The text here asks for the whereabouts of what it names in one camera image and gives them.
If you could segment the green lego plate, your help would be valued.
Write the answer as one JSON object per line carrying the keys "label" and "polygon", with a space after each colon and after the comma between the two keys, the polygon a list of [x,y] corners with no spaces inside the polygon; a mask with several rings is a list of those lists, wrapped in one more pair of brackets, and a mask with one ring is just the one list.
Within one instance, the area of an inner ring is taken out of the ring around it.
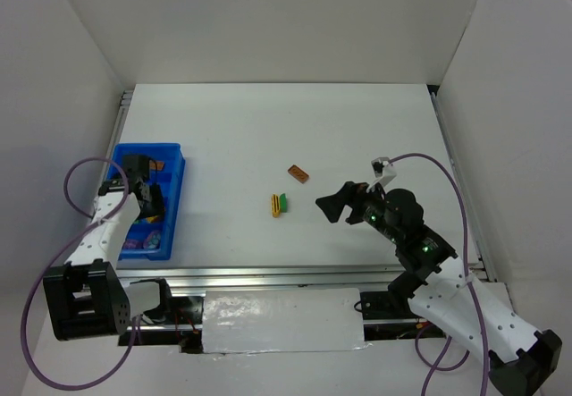
{"label": "green lego plate", "polygon": [[285,193],[282,193],[279,196],[279,206],[280,206],[280,211],[282,213],[288,212],[288,199],[287,199],[287,195]]}

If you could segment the yellow striped lego brick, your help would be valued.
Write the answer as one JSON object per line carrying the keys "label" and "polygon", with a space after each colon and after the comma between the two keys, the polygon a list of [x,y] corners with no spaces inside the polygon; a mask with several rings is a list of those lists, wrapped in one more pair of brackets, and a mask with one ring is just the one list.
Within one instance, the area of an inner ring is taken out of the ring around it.
{"label": "yellow striped lego brick", "polygon": [[271,213],[273,218],[280,216],[282,212],[280,197],[276,194],[271,196]]}

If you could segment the purple oval lego with print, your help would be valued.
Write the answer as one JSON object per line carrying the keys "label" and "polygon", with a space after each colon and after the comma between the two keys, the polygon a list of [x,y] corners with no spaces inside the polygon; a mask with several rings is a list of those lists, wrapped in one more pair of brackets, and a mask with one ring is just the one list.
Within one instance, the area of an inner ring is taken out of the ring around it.
{"label": "purple oval lego with print", "polygon": [[161,232],[160,231],[152,231],[144,239],[144,241],[142,243],[142,247],[145,250],[154,250],[154,249],[159,249],[160,244],[161,244]]}

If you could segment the purple printed lego brick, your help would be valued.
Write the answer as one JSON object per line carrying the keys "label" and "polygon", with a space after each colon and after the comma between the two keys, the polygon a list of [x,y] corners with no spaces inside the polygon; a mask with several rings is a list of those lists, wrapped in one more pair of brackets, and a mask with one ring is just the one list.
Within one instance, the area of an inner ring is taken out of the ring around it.
{"label": "purple printed lego brick", "polygon": [[141,240],[126,239],[122,248],[127,250],[143,249],[143,242]]}

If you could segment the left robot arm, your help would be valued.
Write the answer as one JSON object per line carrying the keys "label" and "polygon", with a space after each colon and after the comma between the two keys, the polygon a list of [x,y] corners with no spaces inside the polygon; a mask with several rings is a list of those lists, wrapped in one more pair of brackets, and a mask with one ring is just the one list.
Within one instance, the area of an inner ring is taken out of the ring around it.
{"label": "left robot arm", "polygon": [[116,265],[131,226],[164,211],[162,192],[151,181],[151,159],[126,155],[93,202],[86,234],[62,265],[50,267],[43,287],[59,341],[121,335],[132,319],[159,319],[171,308],[163,278],[123,284]]}

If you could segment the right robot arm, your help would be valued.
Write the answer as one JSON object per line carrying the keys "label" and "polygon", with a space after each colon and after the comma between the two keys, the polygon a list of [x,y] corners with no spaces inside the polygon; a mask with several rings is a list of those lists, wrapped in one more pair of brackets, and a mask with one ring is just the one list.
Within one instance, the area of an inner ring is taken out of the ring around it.
{"label": "right robot arm", "polygon": [[332,223],[349,207],[347,223],[367,223],[394,244],[405,270],[390,284],[390,294],[485,361],[501,394],[533,395],[556,370],[561,338],[536,329],[466,272],[455,249],[425,224],[411,191],[381,194],[348,181],[315,203]]}

